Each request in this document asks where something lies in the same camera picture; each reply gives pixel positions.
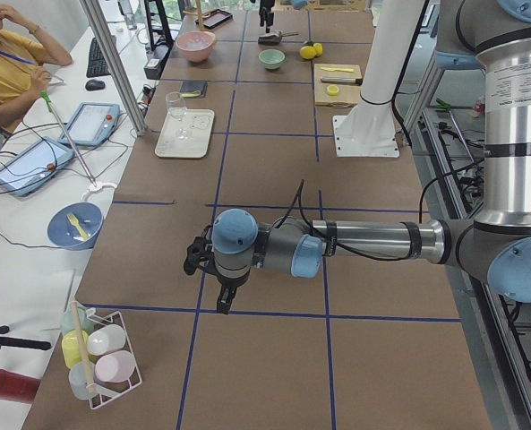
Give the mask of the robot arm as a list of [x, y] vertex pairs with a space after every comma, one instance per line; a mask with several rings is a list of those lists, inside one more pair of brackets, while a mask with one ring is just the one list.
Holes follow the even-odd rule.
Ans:
[[465, 271], [531, 303], [531, 1], [443, 1], [435, 48], [444, 69], [485, 71], [484, 203], [472, 219], [426, 223], [331, 221], [286, 215], [260, 223], [221, 212], [187, 249], [184, 271], [221, 286], [230, 310], [251, 268], [312, 278], [338, 252], [376, 261], [423, 258]]
[[[258, 14], [260, 17], [260, 26], [265, 29], [266, 33], [270, 33], [270, 29], [273, 26], [273, 22], [274, 22], [273, 7], [275, 3], [276, 3], [275, 0], [260, 0], [259, 1]], [[290, 0], [289, 3], [296, 10], [300, 10], [308, 4], [306, 0]]]

